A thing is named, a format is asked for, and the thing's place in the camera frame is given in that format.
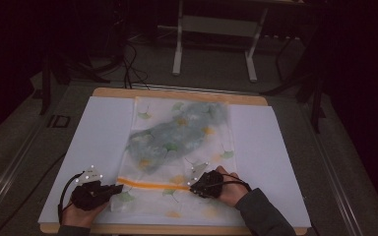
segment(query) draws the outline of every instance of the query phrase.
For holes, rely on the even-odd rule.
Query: gray sleeve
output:
[[[238,201],[235,208],[240,210],[246,226],[253,235],[293,236],[292,226],[269,202],[260,189],[255,189]]]
[[[61,225],[57,236],[88,236],[90,233],[90,228]]]

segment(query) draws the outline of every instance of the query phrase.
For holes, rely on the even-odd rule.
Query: gray cloth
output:
[[[253,235],[296,235],[284,216],[269,202],[260,189],[246,194],[235,208],[240,210],[245,225]]]

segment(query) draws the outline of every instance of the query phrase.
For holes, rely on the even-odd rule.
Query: floor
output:
[[[263,38],[254,56],[259,81],[252,84],[242,50],[210,45],[198,35],[184,43],[181,75],[171,75],[173,31],[165,31],[156,44],[136,35],[130,71],[134,88],[185,89],[259,95],[281,84],[275,56],[283,43]],[[303,50],[295,40],[281,58],[283,75],[294,68]],[[131,46],[126,58],[134,56]],[[68,86],[52,81],[52,103],[39,116],[39,99],[32,97],[0,126],[0,235],[44,235],[37,219],[62,163],[63,153],[75,134],[87,101],[95,88],[123,87],[124,68],[101,74],[109,85],[79,76]],[[41,74],[31,78],[40,87]],[[347,132],[324,94],[320,134],[309,123],[308,103],[294,99],[297,88],[266,97],[273,106],[283,139],[310,218],[315,226],[307,235],[378,235],[378,197],[362,167]],[[51,115],[71,117],[66,128],[47,127]]]

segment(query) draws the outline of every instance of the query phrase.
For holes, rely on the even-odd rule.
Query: yellow strip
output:
[[[118,182],[141,189],[172,189],[172,190],[186,190],[189,191],[189,187],[186,186],[178,186],[178,185],[164,185],[164,184],[151,184],[151,183],[141,183],[141,182],[134,182],[131,180],[127,180],[124,178],[118,178]]]

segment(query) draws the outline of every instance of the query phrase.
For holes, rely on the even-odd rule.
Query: white table leg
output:
[[[250,79],[250,82],[252,83],[257,82],[256,70],[254,69],[253,54],[254,50],[256,49],[257,41],[260,38],[260,33],[262,31],[263,23],[265,22],[268,10],[268,8],[263,9],[262,17],[260,19],[260,22],[257,24],[256,30],[254,32],[253,43],[251,44],[250,49],[245,52],[245,61],[247,64],[248,77]]]
[[[182,62],[182,18],[183,18],[183,0],[179,1],[179,17],[177,19],[177,45],[174,53],[173,76],[180,75],[180,64]]]

